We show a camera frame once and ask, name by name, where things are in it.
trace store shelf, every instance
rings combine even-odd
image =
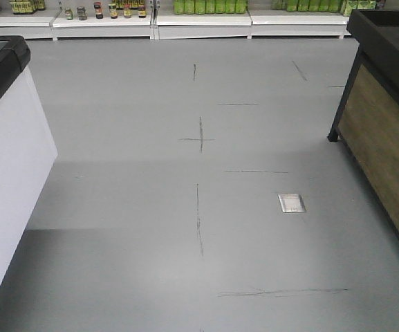
[[[250,10],[253,36],[346,35],[348,17],[330,12],[287,12]]]
[[[0,35],[21,35],[26,39],[52,38],[51,24],[59,9],[37,11],[31,15],[14,15],[11,10],[0,12]]]
[[[156,17],[156,38],[250,37],[251,25],[248,13],[175,15],[171,9],[160,9]]]
[[[53,22],[53,34],[55,38],[63,37],[151,37],[152,16],[140,19],[137,11],[133,11],[133,16],[126,19],[119,12],[117,19],[104,17],[96,19],[89,17],[86,21],[75,18],[67,20],[64,15],[60,15]]]
[[[60,13],[59,9],[38,10],[31,15],[14,15],[11,10],[0,12],[0,27],[38,27],[50,26],[50,23]]]

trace metal floor plate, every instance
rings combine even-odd
[[[278,194],[284,213],[304,213],[306,212],[304,201],[299,194]]]

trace green product box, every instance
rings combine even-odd
[[[214,7],[216,6],[215,0],[206,0],[205,1],[205,13],[214,14]]]
[[[319,3],[320,0],[310,0],[310,3],[308,4],[308,11],[317,12],[319,10]]]
[[[342,13],[345,17],[349,17],[353,9],[358,9],[358,0],[346,0],[345,10]]]
[[[273,10],[282,9],[282,0],[272,0],[271,9]]]
[[[298,12],[308,12],[308,5],[310,4],[310,0],[299,0],[297,4]]]
[[[216,0],[214,12],[216,14],[223,14],[225,12],[225,0]]]
[[[205,14],[205,0],[195,0],[194,13],[198,15]]]
[[[329,6],[330,6],[330,0],[321,0],[321,2],[319,4],[319,11],[327,12]]]
[[[245,14],[245,9],[247,8],[247,4],[245,0],[236,0],[236,10],[237,14]]]
[[[368,0],[360,0],[358,1],[358,9],[368,9]]]
[[[184,0],[173,0],[173,11],[175,14],[184,13]]]
[[[328,6],[329,12],[339,12],[340,9],[340,0],[330,0],[330,5]]]
[[[295,12],[297,10],[297,1],[298,0],[288,0],[287,12]]]
[[[184,1],[184,13],[190,15],[194,14],[194,0]]]
[[[234,14],[236,11],[236,0],[225,0],[225,13]]]

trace jar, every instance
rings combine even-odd
[[[104,15],[102,14],[102,8],[101,8],[101,3],[100,2],[95,2],[93,4],[93,7],[95,8],[95,14],[97,19],[102,19],[104,18]]]
[[[117,19],[118,18],[118,7],[116,3],[109,3],[109,10],[110,10],[110,18]]]
[[[84,6],[77,7],[76,13],[80,21],[85,21],[87,19],[86,8]]]
[[[66,8],[64,14],[66,15],[66,19],[68,20],[73,19],[72,8]]]
[[[145,11],[145,6],[139,6],[138,7],[138,17],[140,19],[144,19],[147,16],[147,12]]]
[[[124,4],[124,17],[125,17],[126,19],[131,18],[130,3],[125,3],[125,4]]]

